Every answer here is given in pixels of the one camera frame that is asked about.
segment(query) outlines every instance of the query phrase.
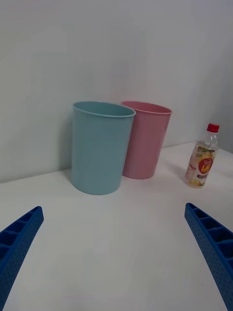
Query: bottle cap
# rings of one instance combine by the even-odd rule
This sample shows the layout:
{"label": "bottle cap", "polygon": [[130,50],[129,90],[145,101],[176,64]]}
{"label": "bottle cap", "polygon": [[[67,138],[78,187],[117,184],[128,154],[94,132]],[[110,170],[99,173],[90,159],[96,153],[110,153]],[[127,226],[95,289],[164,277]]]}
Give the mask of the bottle cap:
{"label": "bottle cap", "polygon": [[214,123],[209,123],[207,131],[211,133],[217,133],[219,130],[219,125]]}

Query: table surface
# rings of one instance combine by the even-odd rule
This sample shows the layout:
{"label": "table surface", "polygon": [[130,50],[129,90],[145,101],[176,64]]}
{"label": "table surface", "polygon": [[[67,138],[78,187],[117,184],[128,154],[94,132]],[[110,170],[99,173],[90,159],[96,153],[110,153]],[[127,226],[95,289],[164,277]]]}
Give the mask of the table surface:
{"label": "table surface", "polygon": [[184,209],[233,231],[233,155],[219,150],[197,190],[182,181],[193,146],[164,148],[153,178],[104,196],[70,171],[0,184],[0,231],[37,205],[45,217],[4,311],[226,311]]}

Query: drink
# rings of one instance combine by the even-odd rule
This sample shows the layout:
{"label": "drink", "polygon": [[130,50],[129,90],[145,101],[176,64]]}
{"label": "drink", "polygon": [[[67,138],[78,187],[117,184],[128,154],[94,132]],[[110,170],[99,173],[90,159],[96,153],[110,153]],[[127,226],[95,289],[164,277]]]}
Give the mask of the drink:
{"label": "drink", "polygon": [[207,132],[196,142],[185,174],[187,184],[201,188],[204,186],[218,150],[219,125],[210,123]]}

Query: trash can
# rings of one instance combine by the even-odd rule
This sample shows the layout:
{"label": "trash can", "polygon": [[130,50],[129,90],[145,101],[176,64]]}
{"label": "trash can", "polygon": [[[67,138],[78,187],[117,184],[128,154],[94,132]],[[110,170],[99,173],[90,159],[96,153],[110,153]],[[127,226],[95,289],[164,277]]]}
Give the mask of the trash can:
{"label": "trash can", "polygon": [[100,102],[73,105],[72,172],[75,188],[108,194],[120,186],[135,111]]}
{"label": "trash can", "polygon": [[136,111],[123,175],[147,179],[154,175],[172,111],[166,107],[122,102]]}

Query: pink bin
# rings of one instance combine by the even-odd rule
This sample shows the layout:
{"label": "pink bin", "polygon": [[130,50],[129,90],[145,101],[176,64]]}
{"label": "pink bin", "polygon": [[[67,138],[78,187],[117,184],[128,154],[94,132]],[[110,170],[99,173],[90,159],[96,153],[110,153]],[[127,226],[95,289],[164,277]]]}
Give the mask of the pink bin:
{"label": "pink bin", "polygon": [[154,175],[172,111],[142,102],[122,102],[136,111],[123,175],[147,179]]}

